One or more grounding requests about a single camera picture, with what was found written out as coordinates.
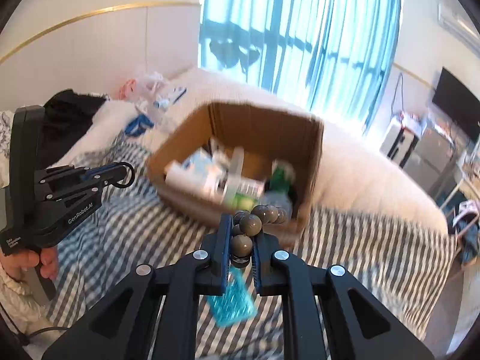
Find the gold trim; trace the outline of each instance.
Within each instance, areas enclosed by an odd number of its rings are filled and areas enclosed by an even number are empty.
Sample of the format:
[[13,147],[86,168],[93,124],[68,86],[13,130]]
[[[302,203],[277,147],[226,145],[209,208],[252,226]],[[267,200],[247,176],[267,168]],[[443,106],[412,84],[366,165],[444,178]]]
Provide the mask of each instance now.
[[414,72],[412,71],[409,71],[408,69],[405,69],[403,66],[400,66],[398,63],[396,62],[393,62],[393,66],[395,66],[398,70],[404,72],[405,74],[408,74],[409,76],[411,76],[412,78],[416,79],[417,81],[419,81],[420,83],[422,83],[423,85],[425,85],[427,88],[430,88],[432,90],[435,90],[435,87],[433,85],[431,85],[431,83],[429,83],[428,81],[424,80],[423,78],[417,76]]
[[97,9],[95,11],[91,11],[88,13],[84,13],[83,15],[79,15],[76,17],[73,17],[72,19],[68,19],[65,21],[62,21],[61,23],[58,23],[54,25],[53,27],[47,28],[46,30],[39,32],[37,35],[32,36],[31,38],[25,40],[25,42],[19,44],[17,47],[15,47],[13,50],[9,51],[7,54],[5,54],[3,57],[0,58],[0,65],[5,62],[8,58],[10,58],[12,55],[23,49],[25,46],[29,45],[33,41],[36,41],[37,39],[41,38],[44,35],[47,35],[48,33],[57,30],[59,28],[62,28],[68,24],[75,23],[76,21],[80,21],[83,19],[87,19],[88,17],[96,16],[96,15],[101,15],[102,13],[107,13],[107,12],[115,12],[115,11],[121,11],[123,9],[132,9],[132,8],[148,8],[148,7],[199,7],[200,3],[187,3],[187,2],[146,2],[146,3],[131,3],[131,4],[123,4],[123,5],[115,5],[114,7],[108,7],[108,8],[103,8],[103,9]]

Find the television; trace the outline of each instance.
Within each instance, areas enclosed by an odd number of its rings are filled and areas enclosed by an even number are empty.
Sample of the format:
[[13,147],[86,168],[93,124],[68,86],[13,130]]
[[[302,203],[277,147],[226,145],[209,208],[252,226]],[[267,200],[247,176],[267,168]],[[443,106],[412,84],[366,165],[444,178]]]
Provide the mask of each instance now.
[[480,100],[443,68],[432,103],[445,112],[472,141],[480,134]]

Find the silver screw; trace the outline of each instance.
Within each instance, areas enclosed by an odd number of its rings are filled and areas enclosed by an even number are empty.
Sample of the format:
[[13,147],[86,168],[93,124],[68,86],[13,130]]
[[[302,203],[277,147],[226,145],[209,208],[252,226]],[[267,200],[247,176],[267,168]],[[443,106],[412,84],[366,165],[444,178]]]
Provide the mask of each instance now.
[[146,276],[150,272],[152,272],[152,268],[150,268],[146,264],[142,264],[142,265],[139,265],[135,271],[136,271],[137,275]]
[[277,259],[277,260],[286,260],[288,257],[290,257],[289,253],[287,251],[284,251],[284,250],[277,250],[273,256]]
[[345,268],[341,265],[334,265],[330,268],[330,272],[335,276],[343,276],[345,274]]
[[208,252],[206,250],[196,250],[193,252],[193,258],[196,260],[204,260],[208,257]]

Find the cardboard box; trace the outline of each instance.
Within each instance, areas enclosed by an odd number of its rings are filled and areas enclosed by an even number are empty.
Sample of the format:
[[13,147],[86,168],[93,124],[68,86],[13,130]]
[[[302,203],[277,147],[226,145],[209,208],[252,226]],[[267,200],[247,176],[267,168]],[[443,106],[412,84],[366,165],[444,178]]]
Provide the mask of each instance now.
[[182,163],[211,137],[233,150],[245,150],[242,176],[263,180],[270,177],[272,161],[282,159],[296,172],[298,201],[292,219],[281,225],[265,225],[267,232],[299,234],[305,228],[311,197],[322,153],[323,124],[313,116],[261,108],[250,103],[213,102],[195,110],[164,142],[148,161],[148,176],[160,197],[175,209],[218,227],[227,206],[177,190],[165,183],[165,166],[173,160]]

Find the checkered blanket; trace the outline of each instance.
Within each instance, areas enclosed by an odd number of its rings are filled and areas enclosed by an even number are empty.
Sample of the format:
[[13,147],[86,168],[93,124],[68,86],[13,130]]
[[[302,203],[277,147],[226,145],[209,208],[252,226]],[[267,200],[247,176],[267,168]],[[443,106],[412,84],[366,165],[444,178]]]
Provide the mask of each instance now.
[[[140,263],[175,263],[200,247],[212,231],[164,204],[146,177],[143,147],[119,137],[108,151],[78,158],[76,166],[127,161],[137,172],[124,190],[103,192],[103,205],[58,246],[57,297],[47,318],[71,326]],[[415,223],[364,213],[313,208],[294,252],[312,266],[345,266],[417,337],[422,338],[455,252],[455,240]],[[282,359],[279,297],[255,294],[250,267],[244,278],[258,314],[246,322],[217,328],[201,297],[196,356]]]

